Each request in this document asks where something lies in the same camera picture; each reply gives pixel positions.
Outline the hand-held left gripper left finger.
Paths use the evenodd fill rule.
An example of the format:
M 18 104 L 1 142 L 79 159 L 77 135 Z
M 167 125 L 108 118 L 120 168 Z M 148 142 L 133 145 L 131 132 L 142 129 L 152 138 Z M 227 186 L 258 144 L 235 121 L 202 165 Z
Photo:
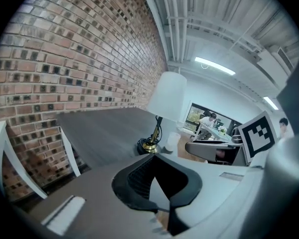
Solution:
M 150 201 L 150 188 L 155 177 L 154 155 L 143 159 L 119 171 L 112 180 L 115 195 L 127 207 L 138 211 L 157 213 L 158 206 Z

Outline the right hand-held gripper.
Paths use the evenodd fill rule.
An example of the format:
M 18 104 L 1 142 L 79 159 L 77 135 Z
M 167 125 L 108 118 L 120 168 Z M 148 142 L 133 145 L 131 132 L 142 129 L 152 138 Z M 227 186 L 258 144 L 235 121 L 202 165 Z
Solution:
M 205 129 L 214 136 L 214 140 L 198 140 L 195 135 L 192 142 L 185 144 L 185 150 L 212 164 L 248 166 L 254 157 L 269 150 L 277 143 L 276 133 L 267 112 L 262 112 L 249 122 L 232 130 L 232 135 L 221 135 L 221 130 L 213 131 L 204 124 Z

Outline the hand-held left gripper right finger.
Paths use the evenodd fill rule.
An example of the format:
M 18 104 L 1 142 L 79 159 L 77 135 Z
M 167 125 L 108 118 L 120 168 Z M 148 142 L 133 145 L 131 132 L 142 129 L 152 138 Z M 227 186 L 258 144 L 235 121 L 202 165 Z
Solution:
M 167 230 L 175 236 L 187 229 L 176 214 L 176 209 L 191 204 L 202 188 L 199 174 L 160 154 L 153 158 L 154 176 L 169 200 L 169 219 Z

